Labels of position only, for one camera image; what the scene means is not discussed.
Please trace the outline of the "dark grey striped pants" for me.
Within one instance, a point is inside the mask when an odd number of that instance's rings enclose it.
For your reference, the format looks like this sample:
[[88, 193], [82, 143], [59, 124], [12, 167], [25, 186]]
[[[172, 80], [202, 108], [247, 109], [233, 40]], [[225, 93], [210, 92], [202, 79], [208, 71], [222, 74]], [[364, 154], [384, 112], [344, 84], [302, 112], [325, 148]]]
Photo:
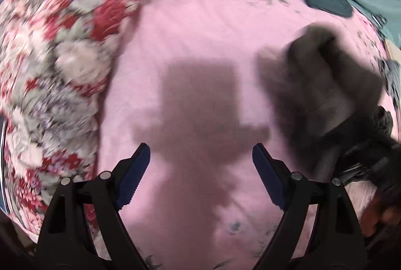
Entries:
[[301, 168], [321, 181], [338, 176], [344, 133], [354, 117], [371, 117], [383, 80], [339, 43], [332, 29], [311, 24], [286, 49], [258, 56], [258, 73], [278, 95], [278, 115]]

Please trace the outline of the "grey crumpled garment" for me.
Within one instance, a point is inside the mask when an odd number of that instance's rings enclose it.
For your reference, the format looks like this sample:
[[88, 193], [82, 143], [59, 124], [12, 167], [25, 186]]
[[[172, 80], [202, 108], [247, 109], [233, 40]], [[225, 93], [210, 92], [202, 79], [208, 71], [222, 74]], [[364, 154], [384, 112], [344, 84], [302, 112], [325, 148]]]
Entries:
[[393, 59], [380, 59], [379, 72], [385, 83], [385, 90], [395, 108], [400, 108], [400, 63]]

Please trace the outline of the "cream quilted pillow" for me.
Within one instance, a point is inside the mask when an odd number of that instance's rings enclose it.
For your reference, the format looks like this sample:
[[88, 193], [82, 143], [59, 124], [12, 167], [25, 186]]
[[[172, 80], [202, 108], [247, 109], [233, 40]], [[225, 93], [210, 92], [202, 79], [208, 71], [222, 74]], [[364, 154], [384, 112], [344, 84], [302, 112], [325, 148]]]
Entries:
[[391, 40], [385, 38], [384, 47], [386, 50], [386, 54], [388, 59], [394, 60], [401, 64], [401, 50], [398, 48]]

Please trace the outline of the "pink floral bed sheet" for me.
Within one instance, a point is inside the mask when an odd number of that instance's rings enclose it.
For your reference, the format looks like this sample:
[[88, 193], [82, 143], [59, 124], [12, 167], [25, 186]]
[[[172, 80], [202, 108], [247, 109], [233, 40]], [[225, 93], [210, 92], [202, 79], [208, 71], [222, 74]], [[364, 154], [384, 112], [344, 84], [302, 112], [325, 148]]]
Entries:
[[151, 269], [251, 269], [263, 253], [281, 210], [251, 150], [300, 165], [285, 50], [309, 24], [334, 28], [363, 64], [386, 55], [362, 14], [303, 0], [142, 0], [105, 98], [97, 168], [150, 146], [120, 214]]

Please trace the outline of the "red white floral blanket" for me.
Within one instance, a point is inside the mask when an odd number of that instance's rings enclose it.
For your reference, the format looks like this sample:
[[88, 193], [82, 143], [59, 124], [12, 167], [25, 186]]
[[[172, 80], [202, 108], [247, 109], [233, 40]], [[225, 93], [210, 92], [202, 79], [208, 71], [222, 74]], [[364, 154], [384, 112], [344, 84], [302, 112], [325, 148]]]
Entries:
[[92, 177], [99, 98], [139, 0], [4, 0], [1, 115], [10, 218], [37, 241], [58, 183]]

